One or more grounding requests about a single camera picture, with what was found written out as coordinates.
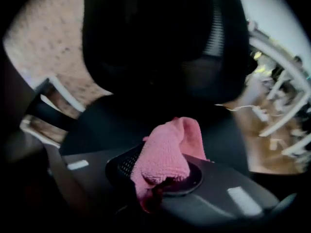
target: seat cushion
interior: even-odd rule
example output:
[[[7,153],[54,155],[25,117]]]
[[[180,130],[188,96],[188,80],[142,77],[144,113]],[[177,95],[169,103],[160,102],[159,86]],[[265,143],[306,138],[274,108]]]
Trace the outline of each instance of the seat cushion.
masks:
[[[206,157],[248,175],[244,141],[233,115],[223,107],[199,102],[139,100],[116,95],[99,98],[67,134],[61,155],[131,149],[159,124],[174,117],[199,122]]]

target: pink microfiber cloth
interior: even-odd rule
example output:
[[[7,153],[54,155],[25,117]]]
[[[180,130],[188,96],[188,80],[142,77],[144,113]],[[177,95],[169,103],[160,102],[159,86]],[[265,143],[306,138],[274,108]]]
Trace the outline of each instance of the pink microfiber cloth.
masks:
[[[154,197],[152,189],[182,181],[190,174],[183,154],[206,160],[199,123],[189,117],[174,118],[157,126],[145,137],[145,145],[131,174],[137,198],[146,211],[146,200]]]

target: pink towel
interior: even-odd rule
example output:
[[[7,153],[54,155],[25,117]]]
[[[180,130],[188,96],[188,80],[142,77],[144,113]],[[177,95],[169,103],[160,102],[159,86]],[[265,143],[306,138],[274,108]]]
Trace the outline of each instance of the pink towel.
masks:
[[[190,174],[182,154],[206,160],[198,122],[189,117],[174,118],[157,126],[145,137],[146,141],[136,161],[131,180],[135,183],[137,198],[143,209],[145,201],[154,196],[151,189],[160,187],[167,178],[181,181]]]

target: wooden floor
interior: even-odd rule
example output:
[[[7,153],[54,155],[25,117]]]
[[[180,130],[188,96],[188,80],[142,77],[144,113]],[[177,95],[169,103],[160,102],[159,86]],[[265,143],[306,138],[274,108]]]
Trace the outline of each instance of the wooden floor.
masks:
[[[234,102],[226,104],[229,108],[235,108],[243,105],[259,105],[266,108],[273,115],[274,111],[272,102],[268,101],[264,94],[263,87],[258,87],[260,83],[255,84],[256,87],[248,87],[244,93]],[[299,167],[293,158],[281,154],[282,146],[278,144],[277,150],[270,150],[270,138],[283,139],[290,146],[292,144],[290,131],[297,127],[295,120],[291,120],[288,124],[280,128],[272,136],[259,137],[259,132],[267,126],[252,111],[252,108],[241,108],[239,111],[233,112],[237,123],[242,131],[247,148],[247,158],[249,169],[253,172],[271,173],[271,174],[297,174],[300,173]],[[271,120],[277,120],[277,117],[271,117]]]

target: white wall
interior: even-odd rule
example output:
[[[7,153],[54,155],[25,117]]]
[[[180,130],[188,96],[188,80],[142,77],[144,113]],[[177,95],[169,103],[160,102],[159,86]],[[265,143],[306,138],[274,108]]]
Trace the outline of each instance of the white wall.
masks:
[[[311,74],[311,45],[300,22],[285,0],[241,0],[245,15],[293,55],[302,58]]]

